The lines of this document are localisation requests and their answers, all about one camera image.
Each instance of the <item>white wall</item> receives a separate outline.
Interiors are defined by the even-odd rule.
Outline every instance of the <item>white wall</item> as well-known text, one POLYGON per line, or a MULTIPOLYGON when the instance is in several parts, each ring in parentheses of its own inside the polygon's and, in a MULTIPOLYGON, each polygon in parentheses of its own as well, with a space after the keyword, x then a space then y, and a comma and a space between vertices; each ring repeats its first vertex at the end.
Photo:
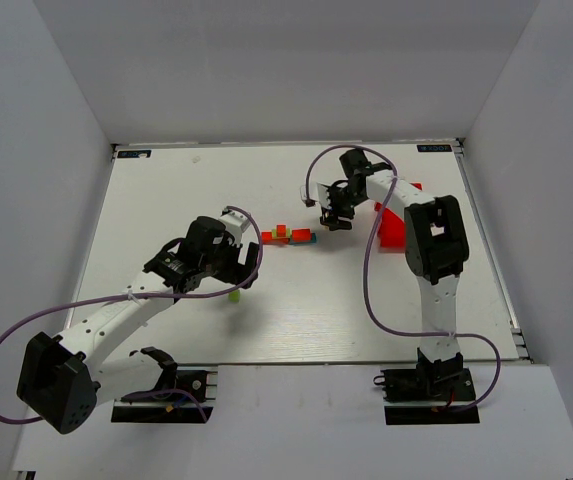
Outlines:
POLYGON ((573 422, 573 1, 540 3, 466 147, 529 350, 573 422))
MULTIPOLYGON (((0 333, 70 299, 109 159, 33 3, 0 0, 0 333)), ((24 345, 47 325, 18 332, 0 350, 0 411, 9 416, 25 412, 15 394, 24 345)), ((0 478, 18 433, 0 424, 0 478)))
POLYGON ((537 0, 36 0, 114 143, 464 135, 537 0))

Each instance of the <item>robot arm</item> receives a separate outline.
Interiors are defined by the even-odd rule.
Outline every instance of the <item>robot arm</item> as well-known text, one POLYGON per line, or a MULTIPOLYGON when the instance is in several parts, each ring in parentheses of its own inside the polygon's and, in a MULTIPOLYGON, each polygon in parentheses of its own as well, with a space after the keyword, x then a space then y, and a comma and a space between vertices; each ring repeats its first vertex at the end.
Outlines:
MULTIPOLYGON (((238 263, 241 237, 249 225, 244 215, 233 211, 224 211, 217 220, 198 217, 186 238, 166 244, 123 293, 188 293, 206 277, 241 283, 254 270, 259 253, 259 246, 250 243, 245 263, 238 263)), ((176 301, 133 297, 107 303, 52 338, 37 334, 26 347, 19 398, 65 434, 77 429, 96 405, 136 390, 172 388, 177 364, 161 350, 148 347, 131 352, 126 359, 106 362, 106 358, 176 301)))
MULTIPOLYGON (((354 208, 367 199, 384 203, 394 181, 386 163, 371 164, 363 151, 340 157, 346 180, 317 185, 320 223, 330 230, 350 230, 354 208)), ((309 199, 306 204, 312 206, 309 199)), ((452 196, 433 197, 397 179, 385 207, 406 224, 406 262, 417 276, 422 305, 422 332, 455 333, 455 299, 459 275, 469 249, 461 211, 452 196)), ((463 370, 456 338, 422 337, 417 373, 428 395, 439 395, 463 370)))

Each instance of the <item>purple cable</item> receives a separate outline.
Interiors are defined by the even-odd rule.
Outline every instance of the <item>purple cable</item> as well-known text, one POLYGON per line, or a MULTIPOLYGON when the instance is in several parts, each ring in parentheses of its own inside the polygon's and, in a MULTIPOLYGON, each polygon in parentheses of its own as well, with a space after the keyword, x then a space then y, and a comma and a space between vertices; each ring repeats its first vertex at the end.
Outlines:
MULTIPOLYGON (((251 225, 253 226, 253 229, 255 230, 255 234, 257 235, 257 241, 259 243, 259 252, 257 253, 257 264, 255 265, 255 268, 250 273, 250 275, 243 282, 239 283, 238 285, 235 285, 234 287, 227 288, 225 290, 220 290, 219 292, 213 292, 213 293, 190 294, 190 293, 147 292, 147 293, 132 293, 130 295, 126 294, 126 293, 122 293, 119 295, 109 295, 107 297, 91 298, 89 300, 80 300, 77 302, 65 303, 63 305, 58 305, 56 307, 50 307, 50 308, 47 308, 47 309, 42 310, 40 312, 33 313, 32 315, 29 315, 28 317, 24 318, 23 320, 20 320, 19 322, 17 322, 15 325, 13 325, 12 327, 10 327, 8 330, 6 330, 4 333, 2 333, 0 335, 0 345, 4 342, 4 340, 6 340, 8 337, 10 337, 16 330, 19 330, 21 327, 23 327, 27 323, 30 323, 33 320, 37 320, 38 318, 44 317, 46 315, 50 315, 51 313, 61 312, 63 310, 69 310, 71 308, 83 307, 85 305, 94 305, 97 303, 123 302, 123 301, 129 300, 131 298, 142 298, 142 299, 147 299, 147 298, 174 298, 176 300, 181 300, 183 298, 188 298, 188 299, 191 299, 191 298, 213 298, 213 297, 219 297, 221 295, 226 295, 230 292, 233 292, 235 290, 238 290, 238 289, 246 286, 249 282, 251 282, 255 279, 256 275, 259 272, 259 267, 261 266, 262 260, 264 258, 264 243, 262 242, 262 232, 259 229, 259 225, 257 225, 257 222, 245 210, 242 210, 241 208, 233 207, 233 206, 227 206, 226 209, 233 210, 235 212, 239 212, 242 215, 244 215, 246 218, 248 218, 251 225)), ((161 393, 160 392, 148 392, 148 393, 150 394, 150 396, 153 396, 153 395, 163 395, 164 392, 166 392, 166 391, 163 390, 163 391, 161 391, 161 393)), ((192 396, 188 396, 188 397, 197 405, 198 408, 200 408, 199 404, 196 402, 194 397, 192 397, 192 396)), ((202 413, 202 416, 205 417, 204 412, 201 408, 200 408, 200 412, 202 413)), ((16 419, 16 418, 8 418, 8 417, 5 417, 5 416, 0 414, 0 422, 6 423, 8 425, 27 425, 29 423, 35 423, 35 422, 38 422, 40 420, 42 420, 41 417, 16 419)))
MULTIPOLYGON (((388 193, 386 194, 386 197, 384 197, 384 200, 382 201, 382 205, 384 205, 384 206, 388 205, 389 200, 393 196, 393 191, 395 190, 395 185, 397 185, 397 176, 398 176, 397 175, 397 167, 395 167, 395 164, 392 161, 390 161, 386 156, 382 155, 381 153, 379 153, 379 152, 377 152, 371 148, 362 147, 359 145, 335 145, 333 147, 329 147, 329 148, 325 149, 319 155, 317 155, 317 157, 315 157, 315 159, 311 163, 310 167, 308 167, 308 172, 306 172, 306 199, 310 200, 309 185, 310 185, 310 174, 313 170, 313 167, 319 161, 319 159, 322 158, 325 154, 327 154, 330 151, 336 150, 338 148, 356 148, 358 150, 363 150, 365 152, 369 152, 369 153, 372 153, 373 155, 376 155, 377 157, 381 158, 384 162, 386 162, 388 165, 390 165, 390 167, 393 170, 393 181, 391 182, 391 185, 390 185, 390 188, 388 190, 388 193)), ((377 319, 377 316, 375 315, 375 312, 373 311, 373 307, 370 303, 370 293, 369 293, 369 289, 368 289, 368 271, 369 271, 369 266, 370 266, 370 254, 371 254, 371 251, 373 249, 373 243, 375 241, 375 234, 377 233, 377 228, 379 227, 379 224, 382 221, 382 217, 384 216, 385 210, 386 210, 385 208, 380 208, 379 212, 377 212, 377 217, 375 217, 375 222, 373 223, 373 228, 370 231, 370 234, 368 236, 368 242, 366 243, 366 252, 364 253, 364 267, 363 267, 363 273, 362 273, 362 290, 363 290, 363 294, 364 294, 364 304, 366 305, 366 311, 368 312, 368 316, 373 321, 373 323, 375 325, 377 325, 377 327, 379 327, 381 330, 385 331, 386 333, 390 333, 392 335, 397 335, 398 337, 413 337, 413 338, 417 338, 417 337, 448 337, 450 335, 448 332, 404 332, 401 330, 392 329, 390 327, 387 327, 383 323, 381 323, 377 319)), ((456 338, 477 338, 479 340, 483 340, 488 345, 490 345, 490 347, 493 349, 493 352, 495 353, 495 362, 496 362, 495 376, 493 377, 493 380, 491 381, 488 389, 479 398, 477 398, 475 401, 473 401, 467 405, 464 405, 462 407, 456 407, 456 408, 449 409, 452 412, 461 412, 461 411, 468 410, 470 408, 473 408, 473 407, 479 405, 481 402, 484 401, 484 399, 486 399, 491 394, 491 392, 493 391, 493 389, 497 385, 497 381, 499 380, 499 373, 501 371, 502 360, 501 360, 499 350, 497 349, 495 344, 490 339, 488 339, 487 337, 485 337, 483 335, 480 335, 478 333, 455 333, 455 337, 456 338)))
POLYGON ((204 408, 200 405, 199 401, 193 397, 189 392, 186 390, 182 390, 180 388, 167 388, 165 390, 157 390, 155 392, 133 392, 129 393, 128 395, 124 395, 122 400, 126 400, 127 402, 130 400, 141 400, 143 398, 150 398, 157 395, 173 395, 173 394, 180 394, 184 395, 184 397, 188 398, 191 402, 195 404, 197 410, 199 410, 199 414, 204 419, 204 423, 208 422, 208 417, 206 416, 206 412, 204 412, 204 408))

